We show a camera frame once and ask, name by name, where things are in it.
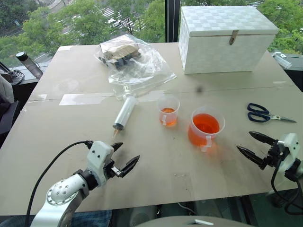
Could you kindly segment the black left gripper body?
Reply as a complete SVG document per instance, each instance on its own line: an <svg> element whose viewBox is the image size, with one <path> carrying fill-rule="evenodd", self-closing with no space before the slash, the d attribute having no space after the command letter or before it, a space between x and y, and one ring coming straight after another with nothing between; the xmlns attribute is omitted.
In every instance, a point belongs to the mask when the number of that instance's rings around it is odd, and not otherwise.
<svg viewBox="0 0 303 227"><path fill-rule="evenodd" d="M115 162L113 160L109 160L105 163L103 167L103 172L107 180L115 176L120 178L123 178L125 176L125 172L115 167L114 163Z"/></svg>

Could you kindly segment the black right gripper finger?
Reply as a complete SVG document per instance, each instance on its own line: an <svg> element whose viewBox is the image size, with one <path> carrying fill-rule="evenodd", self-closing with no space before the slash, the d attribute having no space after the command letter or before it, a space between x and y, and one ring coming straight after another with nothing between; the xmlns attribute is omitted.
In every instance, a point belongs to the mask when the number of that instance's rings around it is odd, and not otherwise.
<svg viewBox="0 0 303 227"><path fill-rule="evenodd" d="M249 132L250 136L252 136L253 138L255 138L256 140L262 142L262 143L266 143L268 145L273 145L276 143L276 140L263 134L260 132L256 132L256 131L250 131Z"/></svg>
<svg viewBox="0 0 303 227"><path fill-rule="evenodd" d="M236 147L241 154L243 154L248 160L252 161L253 163L257 164L258 166L260 166L263 163L263 159L259 158L251 150L241 147L241 146L236 146Z"/></svg>

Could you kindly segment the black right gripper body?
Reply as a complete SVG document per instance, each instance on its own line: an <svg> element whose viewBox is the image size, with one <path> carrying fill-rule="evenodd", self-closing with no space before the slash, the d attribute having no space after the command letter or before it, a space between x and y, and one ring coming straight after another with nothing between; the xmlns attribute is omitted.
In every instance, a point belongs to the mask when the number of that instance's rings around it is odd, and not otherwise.
<svg viewBox="0 0 303 227"><path fill-rule="evenodd" d="M263 158L259 168L264 170L266 166L277 167L279 161L284 160L284 149L281 148L281 141L275 140L273 145L268 150L267 155Z"/></svg>

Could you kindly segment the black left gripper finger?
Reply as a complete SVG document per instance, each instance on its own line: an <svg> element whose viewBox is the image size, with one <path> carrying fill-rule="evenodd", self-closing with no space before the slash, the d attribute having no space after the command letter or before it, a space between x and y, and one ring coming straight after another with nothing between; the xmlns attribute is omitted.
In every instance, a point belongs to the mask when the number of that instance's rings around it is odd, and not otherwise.
<svg viewBox="0 0 303 227"><path fill-rule="evenodd" d="M114 149L114 153L123 145L123 142L116 142L112 145L110 145Z"/></svg>
<svg viewBox="0 0 303 227"><path fill-rule="evenodd" d="M130 159L126 163L126 166L122 168L120 177L125 177L135 167L139 158L140 158L140 155L135 156L134 158Z"/></svg>

